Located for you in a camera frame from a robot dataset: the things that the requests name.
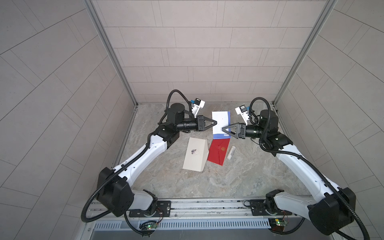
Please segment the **blue bordered white card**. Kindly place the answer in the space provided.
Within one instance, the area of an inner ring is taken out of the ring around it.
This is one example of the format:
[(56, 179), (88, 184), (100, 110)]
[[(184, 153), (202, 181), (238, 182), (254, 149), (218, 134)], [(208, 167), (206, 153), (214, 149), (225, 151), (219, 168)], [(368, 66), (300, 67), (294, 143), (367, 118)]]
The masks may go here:
[(223, 127), (227, 127), (231, 124), (230, 112), (212, 112), (212, 119), (217, 122), (217, 124), (213, 126), (213, 139), (230, 139), (231, 136), (222, 131)]

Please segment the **white glue stick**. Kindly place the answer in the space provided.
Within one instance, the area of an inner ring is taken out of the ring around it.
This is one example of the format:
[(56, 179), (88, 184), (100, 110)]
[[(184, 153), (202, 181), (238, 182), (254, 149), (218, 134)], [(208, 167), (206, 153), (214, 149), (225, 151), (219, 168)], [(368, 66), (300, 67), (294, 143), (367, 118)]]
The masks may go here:
[(231, 149), (230, 149), (230, 151), (229, 151), (229, 153), (228, 153), (228, 155), (227, 155), (227, 159), (228, 159), (228, 160), (231, 160), (231, 159), (233, 158), (233, 155), (234, 155), (235, 150), (236, 150), (236, 147), (235, 147), (235, 146), (232, 146)]

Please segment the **red paper envelope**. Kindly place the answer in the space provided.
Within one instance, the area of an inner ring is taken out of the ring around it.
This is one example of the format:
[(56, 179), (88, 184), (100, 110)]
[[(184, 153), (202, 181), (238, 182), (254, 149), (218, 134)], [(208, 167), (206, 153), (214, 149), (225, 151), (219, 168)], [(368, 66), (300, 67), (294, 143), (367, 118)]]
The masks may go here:
[(209, 149), (207, 161), (222, 166), (226, 159), (230, 139), (214, 139)]

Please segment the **cream paper envelope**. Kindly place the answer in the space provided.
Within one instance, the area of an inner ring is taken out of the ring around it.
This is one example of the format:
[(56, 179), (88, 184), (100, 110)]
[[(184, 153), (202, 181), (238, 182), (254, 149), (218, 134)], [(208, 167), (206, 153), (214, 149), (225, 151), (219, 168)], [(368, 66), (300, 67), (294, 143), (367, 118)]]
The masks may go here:
[(208, 154), (209, 149), (207, 140), (189, 138), (183, 169), (202, 172), (205, 168)]

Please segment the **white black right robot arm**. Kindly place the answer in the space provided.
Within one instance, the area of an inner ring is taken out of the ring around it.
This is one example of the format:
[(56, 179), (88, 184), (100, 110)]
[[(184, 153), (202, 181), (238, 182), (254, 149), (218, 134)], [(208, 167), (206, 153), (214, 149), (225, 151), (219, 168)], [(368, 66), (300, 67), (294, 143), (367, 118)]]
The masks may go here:
[(306, 186), (309, 197), (274, 190), (266, 194), (265, 209), (270, 215), (288, 211), (310, 220), (324, 235), (337, 233), (344, 239), (351, 237), (341, 228), (356, 222), (362, 225), (356, 209), (356, 195), (350, 188), (342, 189), (310, 163), (284, 134), (278, 131), (279, 118), (271, 110), (262, 110), (260, 115), (249, 112), (245, 106), (236, 108), (243, 123), (235, 123), (222, 130), (237, 139), (259, 140), (261, 149), (282, 161)]

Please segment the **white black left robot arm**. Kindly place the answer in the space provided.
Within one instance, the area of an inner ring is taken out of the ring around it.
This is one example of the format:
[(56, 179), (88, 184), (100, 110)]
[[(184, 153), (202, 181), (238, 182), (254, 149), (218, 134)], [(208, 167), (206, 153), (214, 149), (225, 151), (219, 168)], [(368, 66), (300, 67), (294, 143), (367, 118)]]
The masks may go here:
[(131, 186), (141, 172), (160, 154), (176, 142), (181, 132), (208, 130), (217, 121), (203, 115), (188, 112), (180, 103), (172, 104), (166, 110), (167, 120), (149, 134), (147, 142), (125, 162), (109, 169), (104, 168), (98, 176), (95, 198), (107, 211), (120, 217), (129, 210), (142, 210), (152, 215), (157, 205), (157, 197), (149, 191), (134, 191)]

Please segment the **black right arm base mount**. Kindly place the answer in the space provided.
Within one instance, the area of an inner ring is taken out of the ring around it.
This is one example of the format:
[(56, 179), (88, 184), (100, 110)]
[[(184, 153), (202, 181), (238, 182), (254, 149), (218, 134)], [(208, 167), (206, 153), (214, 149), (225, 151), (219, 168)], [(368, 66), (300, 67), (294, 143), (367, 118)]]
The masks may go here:
[(266, 200), (245, 200), (243, 205), (246, 208), (251, 209), (252, 216), (291, 216), (292, 213), (289, 211), (282, 211), (277, 209), (274, 205), (269, 206)]

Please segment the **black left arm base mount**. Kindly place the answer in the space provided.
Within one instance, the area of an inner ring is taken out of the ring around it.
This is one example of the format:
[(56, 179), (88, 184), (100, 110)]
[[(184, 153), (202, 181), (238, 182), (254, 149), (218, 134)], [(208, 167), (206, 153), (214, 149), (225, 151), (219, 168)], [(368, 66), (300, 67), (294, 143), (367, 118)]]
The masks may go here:
[(148, 210), (130, 210), (130, 218), (159, 218), (169, 217), (171, 211), (171, 201), (157, 201), (152, 204)]

